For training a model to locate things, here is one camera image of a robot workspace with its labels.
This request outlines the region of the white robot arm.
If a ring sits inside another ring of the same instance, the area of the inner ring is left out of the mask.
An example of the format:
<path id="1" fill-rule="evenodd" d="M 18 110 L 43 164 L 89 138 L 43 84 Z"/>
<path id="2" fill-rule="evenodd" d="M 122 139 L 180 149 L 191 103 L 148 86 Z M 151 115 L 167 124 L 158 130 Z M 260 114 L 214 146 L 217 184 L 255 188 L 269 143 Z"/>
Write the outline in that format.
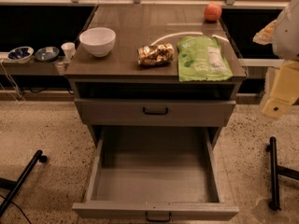
<path id="1" fill-rule="evenodd" d="M 291 0 L 278 17 L 253 37 L 260 45 L 272 45 L 284 62 L 274 71 L 274 80 L 266 88 L 261 113 L 279 119 L 299 98 L 299 0 Z"/>

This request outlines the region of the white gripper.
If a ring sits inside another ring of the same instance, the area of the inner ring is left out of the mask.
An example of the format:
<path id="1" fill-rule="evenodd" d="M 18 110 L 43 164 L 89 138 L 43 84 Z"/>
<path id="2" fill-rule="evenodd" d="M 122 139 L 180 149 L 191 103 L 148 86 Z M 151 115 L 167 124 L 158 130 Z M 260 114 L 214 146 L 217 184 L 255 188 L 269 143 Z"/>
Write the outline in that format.
<path id="1" fill-rule="evenodd" d="M 265 77 L 265 95 L 261 113 L 279 119 L 299 99 L 299 62 L 285 61 L 279 68 L 270 67 Z"/>

